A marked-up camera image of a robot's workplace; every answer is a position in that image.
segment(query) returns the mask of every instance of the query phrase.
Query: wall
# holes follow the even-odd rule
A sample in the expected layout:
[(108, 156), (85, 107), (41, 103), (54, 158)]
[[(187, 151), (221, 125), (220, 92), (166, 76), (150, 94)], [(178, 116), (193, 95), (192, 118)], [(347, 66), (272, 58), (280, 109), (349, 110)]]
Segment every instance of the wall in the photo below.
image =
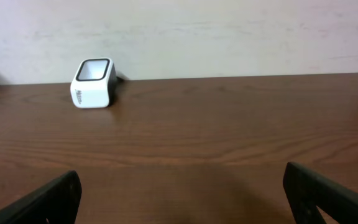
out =
[(0, 83), (358, 72), (355, 0), (0, 0)]

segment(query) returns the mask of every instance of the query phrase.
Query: black object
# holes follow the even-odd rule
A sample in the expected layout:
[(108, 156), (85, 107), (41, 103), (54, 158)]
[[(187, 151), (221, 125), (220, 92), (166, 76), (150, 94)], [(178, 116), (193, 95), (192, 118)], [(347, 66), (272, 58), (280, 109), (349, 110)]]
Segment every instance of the black object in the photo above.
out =
[(322, 175), (289, 162), (283, 185), (297, 224), (326, 223), (317, 207), (341, 224), (358, 223), (358, 194)]
[(77, 173), (69, 171), (0, 210), (0, 224), (74, 224), (81, 193)]

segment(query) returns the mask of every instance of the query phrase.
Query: white container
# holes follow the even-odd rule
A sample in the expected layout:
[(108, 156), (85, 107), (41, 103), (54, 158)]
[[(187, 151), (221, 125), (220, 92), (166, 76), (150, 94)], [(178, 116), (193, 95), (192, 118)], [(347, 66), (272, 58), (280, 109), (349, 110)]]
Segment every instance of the white container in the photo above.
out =
[(70, 86), (74, 105), (78, 108), (107, 107), (116, 80), (114, 62), (110, 58), (84, 60)]

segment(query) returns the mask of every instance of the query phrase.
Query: small white box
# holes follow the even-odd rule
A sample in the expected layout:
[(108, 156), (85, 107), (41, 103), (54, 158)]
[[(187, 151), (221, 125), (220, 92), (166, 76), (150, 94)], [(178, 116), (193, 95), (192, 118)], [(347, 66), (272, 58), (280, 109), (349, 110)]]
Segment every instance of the small white box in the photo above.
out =
[(84, 60), (70, 86), (74, 105), (78, 108), (107, 107), (116, 80), (114, 62), (110, 58)]

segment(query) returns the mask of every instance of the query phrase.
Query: brown wooden surface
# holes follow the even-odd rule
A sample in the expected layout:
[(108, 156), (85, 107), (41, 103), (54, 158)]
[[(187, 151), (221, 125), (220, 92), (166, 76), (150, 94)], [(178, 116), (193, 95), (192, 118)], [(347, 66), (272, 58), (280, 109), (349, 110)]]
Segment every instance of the brown wooden surface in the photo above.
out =
[(358, 73), (0, 86), (0, 208), (75, 169), (77, 223), (293, 223), (288, 161), (358, 191)]

